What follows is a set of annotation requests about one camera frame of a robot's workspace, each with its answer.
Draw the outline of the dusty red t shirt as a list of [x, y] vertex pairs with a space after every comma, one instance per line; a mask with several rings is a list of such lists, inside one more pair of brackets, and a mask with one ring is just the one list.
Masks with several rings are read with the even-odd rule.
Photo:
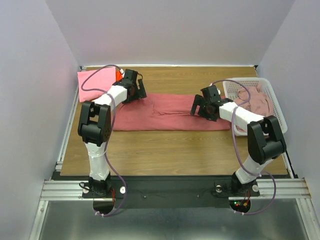
[[115, 131], [224, 131], [230, 122], [191, 115], [192, 95], [149, 93], [146, 98], [121, 104], [116, 110]]

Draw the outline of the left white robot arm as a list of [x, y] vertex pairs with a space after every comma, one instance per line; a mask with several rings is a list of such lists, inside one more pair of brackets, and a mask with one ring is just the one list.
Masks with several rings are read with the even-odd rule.
[[115, 124], [116, 108], [147, 97], [143, 75], [135, 70], [118, 69], [121, 79], [113, 82], [108, 89], [85, 87], [86, 83], [106, 67], [89, 75], [80, 85], [83, 92], [102, 93], [94, 101], [84, 101], [80, 111], [77, 132], [82, 138], [88, 153], [90, 172], [88, 183], [80, 183], [85, 194], [105, 198], [112, 191], [110, 164], [106, 150]]

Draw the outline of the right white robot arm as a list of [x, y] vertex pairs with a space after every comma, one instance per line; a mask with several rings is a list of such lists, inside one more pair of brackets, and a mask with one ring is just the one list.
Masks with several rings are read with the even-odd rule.
[[206, 120], [226, 120], [232, 127], [239, 127], [247, 134], [248, 157], [242, 162], [237, 143], [234, 150], [239, 169], [231, 176], [230, 189], [235, 195], [242, 195], [261, 176], [263, 169], [287, 150], [287, 145], [277, 117], [262, 116], [239, 106], [229, 98], [221, 98], [220, 91], [212, 84], [196, 94], [190, 114], [197, 114]]

